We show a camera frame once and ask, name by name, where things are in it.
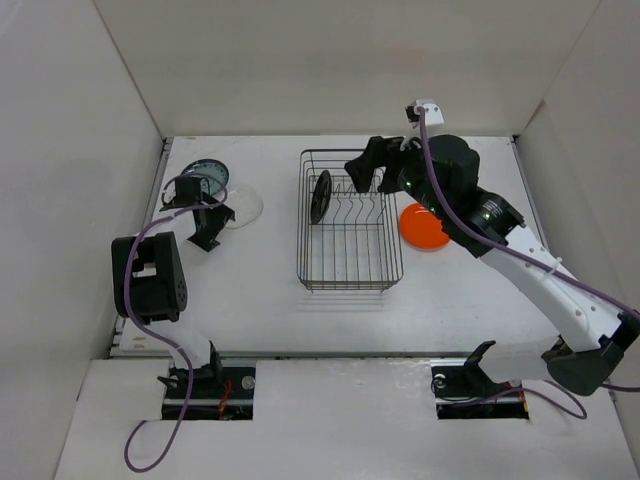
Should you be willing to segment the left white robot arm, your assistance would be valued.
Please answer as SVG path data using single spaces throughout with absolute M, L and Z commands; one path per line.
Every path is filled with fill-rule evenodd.
M 169 184 L 174 195 L 161 207 L 167 215 L 111 242 L 114 303 L 121 317 L 170 348 L 176 378 L 168 387 L 210 397 L 223 387 L 223 367 L 212 342 L 181 318 L 188 287 L 179 247 L 211 252 L 235 212 L 225 205 L 226 186 L 210 174 L 182 174 Z

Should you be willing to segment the clear glass plate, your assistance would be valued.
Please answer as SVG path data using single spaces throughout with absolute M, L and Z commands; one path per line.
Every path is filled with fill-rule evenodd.
M 234 218 L 225 228 L 238 230 L 248 226 L 262 214 L 264 203 L 258 192 L 250 185 L 234 185 L 228 188 L 225 205 L 234 211 Z

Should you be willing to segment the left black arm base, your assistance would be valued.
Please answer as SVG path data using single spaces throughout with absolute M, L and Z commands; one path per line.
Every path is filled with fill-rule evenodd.
M 161 418 L 177 420 L 187 393 L 187 370 L 172 366 L 158 381 L 165 387 Z M 255 387 L 255 364 L 231 361 L 218 370 L 212 370 L 212 365 L 197 369 L 184 420 L 252 420 Z

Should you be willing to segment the black plate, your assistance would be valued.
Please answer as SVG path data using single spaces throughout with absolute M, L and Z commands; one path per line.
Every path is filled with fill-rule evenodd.
M 329 208 L 332 194 L 332 178 L 328 170 L 323 170 L 314 187 L 311 206 L 310 222 L 312 225 L 319 224 Z

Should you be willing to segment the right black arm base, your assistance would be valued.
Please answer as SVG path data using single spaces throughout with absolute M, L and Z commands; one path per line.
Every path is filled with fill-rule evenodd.
M 442 358 L 430 363 L 430 389 L 439 420 L 528 420 L 522 392 L 509 383 L 493 382 L 479 367 L 495 341 L 483 342 L 467 358 Z

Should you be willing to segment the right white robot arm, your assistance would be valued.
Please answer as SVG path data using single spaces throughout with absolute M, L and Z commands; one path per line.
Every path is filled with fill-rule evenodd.
M 463 395 L 484 396 L 511 380 L 547 380 L 589 396 L 639 337 L 639 314 L 578 281 L 537 240 L 523 215 L 478 184 L 480 156 L 453 135 L 428 140 L 375 136 L 344 168 L 357 192 L 382 170 L 379 192 L 405 192 L 440 221 L 446 235 L 514 285 L 555 327 L 549 340 L 482 343 L 445 371 Z

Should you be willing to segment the blue patterned plate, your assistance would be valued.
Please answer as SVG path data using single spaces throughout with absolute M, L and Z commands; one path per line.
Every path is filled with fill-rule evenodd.
M 212 158 L 199 159 L 190 163 L 181 174 L 200 178 L 202 191 L 212 197 L 218 195 L 230 179 L 228 167 L 220 160 Z

